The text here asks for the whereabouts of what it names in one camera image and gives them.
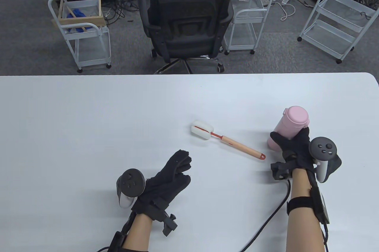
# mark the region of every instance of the wooden frame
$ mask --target wooden frame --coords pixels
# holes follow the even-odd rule
[[[73,14],[72,10],[66,5],[66,8],[68,9],[69,13],[72,14],[72,18],[63,18],[63,6],[64,6],[64,0],[61,0],[60,2],[60,7],[59,7],[59,12],[58,12],[58,20],[61,25],[68,25],[68,24],[76,24],[76,23],[92,23],[96,26],[103,27],[106,26],[105,19],[103,16],[103,12],[101,10],[101,0],[98,0],[98,5],[99,5],[99,15],[92,16],[92,17],[75,17]],[[57,27],[57,23],[55,22],[54,19],[52,19],[52,23],[55,27]]]

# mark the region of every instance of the wrist strap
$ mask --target wrist strap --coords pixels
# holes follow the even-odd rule
[[[313,202],[311,197],[297,197],[287,202],[287,214],[297,208],[311,208],[313,209]]]

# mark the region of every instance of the wooden brush handle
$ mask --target wooden brush handle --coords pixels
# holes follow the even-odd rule
[[[228,144],[228,145],[236,148],[236,149],[239,149],[242,152],[250,154],[251,156],[254,156],[260,160],[264,160],[266,158],[266,156],[263,153],[256,151],[255,149],[248,148],[247,146],[245,146],[245,145],[243,145],[237,141],[234,141],[231,138],[222,136],[221,141],[224,142],[225,144]]]

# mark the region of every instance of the forearm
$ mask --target forearm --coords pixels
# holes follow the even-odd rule
[[[311,189],[307,171],[295,169],[292,174],[291,199],[309,197]],[[287,252],[323,252],[324,240],[318,219],[311,208],[297,208],[288,217]]]
[[[137,214],[122,248],[148,251],[153,220],[145,214]]]

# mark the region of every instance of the chair base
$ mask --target chair base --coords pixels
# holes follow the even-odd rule
[[[152,50],[152,57],[155,58],[156,56],[154,56],[155,54],[155,50],[153,49]],[[186,67],[187,69],[187,72],[192,75],[193,72],[192,72],[192,69],[191,67],[189,66],[188,64],[188,61],[190,60],[209,60],[209,61],[214,61],[215,64],[217,64],[217,72],[219,73],[222,73],[225,71],[225,68],[224,68],[224,65],[221,64],[219,62],[218,59],[211,59],[209,56],[200,56],[200,57],[197,57],[197,58],[188,58],[188,59],[176,59],[174,61],[172,61],[171,63],[169,64],[166,64],[165,66],[163,66],[162,68],[160,68],[158,71],[156,71],[154,74],[155,75],[161,75],[162,73],[164,73],[165,71],[167,71],[168,69],[172,68],[174,65],[178,64],[178,63],[183,63],[184,66]]]

